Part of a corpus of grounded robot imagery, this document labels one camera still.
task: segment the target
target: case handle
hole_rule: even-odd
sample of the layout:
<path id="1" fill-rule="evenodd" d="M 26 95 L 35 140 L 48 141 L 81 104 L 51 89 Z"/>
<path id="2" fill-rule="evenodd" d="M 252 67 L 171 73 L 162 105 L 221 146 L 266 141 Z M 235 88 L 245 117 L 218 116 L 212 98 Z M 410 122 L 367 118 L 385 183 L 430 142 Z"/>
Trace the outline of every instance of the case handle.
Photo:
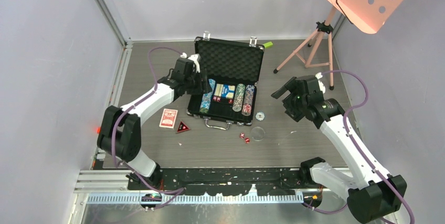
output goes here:
<path id="1" fill-rule="evenodd" d="M 207 127 L 219 129 L 219 130 L 223 130 L 223 131 L 230 129 L 230 125 L 232 124 L 231 122 L 227 122 L 227 127 L 224 128 L 224 127 L 220 127 L 220 126 L 208 125 L 208 120 L 209 120 L 208 118 L 204 119 L 204 123 L 206 124 Z"/>
<path id="2" fill-rule="evenodd" d="M 210 32 L 204 31 L 203 40 L 210 40 Z"/>
<path id="3" fill-rule="evenodd" d="M 250 37 L 249 46 L 251 46 L 251 47 L 257 46 L 257 38 L 256 37 L 254 37 L 254 36 Z"/>

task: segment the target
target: poker chip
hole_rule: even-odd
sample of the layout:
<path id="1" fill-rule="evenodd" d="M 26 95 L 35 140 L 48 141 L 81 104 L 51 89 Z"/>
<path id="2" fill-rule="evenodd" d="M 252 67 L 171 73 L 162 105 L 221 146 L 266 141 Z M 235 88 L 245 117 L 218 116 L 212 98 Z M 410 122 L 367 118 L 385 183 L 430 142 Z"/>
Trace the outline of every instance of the poker chip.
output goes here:
<path id="1" fill-rule="evenodd" d="M 211 92 L 207 94 L 203 94 L 203 99 L 201 100 L 201 106 L 199 106 L 199 111 L 201 113 L 208 113 L 208 110 L 210 108 L 210 100 L 211 100 L 211 94 L 213 93 L 213 89 L 215 88 L 215 80 L 209 79 L 209 84 L 211 86 Z"/>
<path id="2" fill-rule="evenodd" d="M 253 85 L 247 85 L 246 91 L 244 93 L 244 102 L 242 104 L 242 114 L 245 116 L 252 113 L 252 103 L 253 103 L 253 93 L 255 92 L 255 87 Z"/>
<path id="3" fill-rule="evenodd" d="M 265 115 L 264 115 L 264 113 L 263 112 L 258 112 L 256 115 L 255 115 L 255 118 L 258 120 L 258 121 L 263 121 L 264 120 L 264 117 L 265 117 Z"/>
<path id="4" fill-rule="evenodd" d="M 246 86 L 244 84 L 238 84 L 237 88 L 235 90 L 235 97 L 233 100 L 233 107 L 232 109 L 235 112 L 239 112 L 242 109 L 242 101 L 244 100 L 244 91 L 246 89 Z"/>

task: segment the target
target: green tag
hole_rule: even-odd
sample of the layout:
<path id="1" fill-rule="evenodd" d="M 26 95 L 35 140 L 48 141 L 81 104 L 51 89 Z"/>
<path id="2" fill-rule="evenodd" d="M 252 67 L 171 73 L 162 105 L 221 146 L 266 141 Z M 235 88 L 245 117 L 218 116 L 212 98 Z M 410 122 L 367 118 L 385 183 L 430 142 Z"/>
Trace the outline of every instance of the green tag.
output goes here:
<path id="1" fill-rule="evenodd" d="M 269 41 L 267 43 L 264 43 L 263 46 L 264 46 L 264 48 L 269 48 L 269 47 L 273 46 L 273 43 L 271 41 Z"/>

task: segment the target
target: case latch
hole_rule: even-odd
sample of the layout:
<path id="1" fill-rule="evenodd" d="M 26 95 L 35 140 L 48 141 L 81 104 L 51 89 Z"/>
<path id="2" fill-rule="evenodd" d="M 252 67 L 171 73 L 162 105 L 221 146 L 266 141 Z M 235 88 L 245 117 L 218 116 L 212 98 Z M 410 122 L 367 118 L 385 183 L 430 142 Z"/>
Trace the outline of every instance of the case latch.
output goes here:
<path id="1" fill-rule="evenodd" d="M 256 47 L 257 46 L 257 38 L 256 37 L 250 37 L 249 46 Z"/>
<path id="2" fill-rule="evenodd" d="M 204 35 L 203 35 L 204 40 L 210 40 L 210 32 L 209 31 L 204 31 Z"/>

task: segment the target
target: blue ruler strip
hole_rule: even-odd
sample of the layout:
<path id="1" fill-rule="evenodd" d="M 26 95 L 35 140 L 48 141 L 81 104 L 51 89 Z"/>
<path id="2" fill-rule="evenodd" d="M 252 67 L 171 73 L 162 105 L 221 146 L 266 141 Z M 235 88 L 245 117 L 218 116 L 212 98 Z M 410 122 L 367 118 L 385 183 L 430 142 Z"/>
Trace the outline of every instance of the blue ruler strip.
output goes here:
<path id="1" fill-rule="evenodd" d="M 90 193 L 87 204 L 147 204 L 142 202 L 146 193 Z M 173 196 L 162 195 L 160 203 L 167 202 Z M 188 196 L 181 195 L 169 204 L 276 204 L 276 203 L 303 203 L 303 193 L 298 191 L 295 195 L 257 196 L 256 192 L 244 196 Z"/>

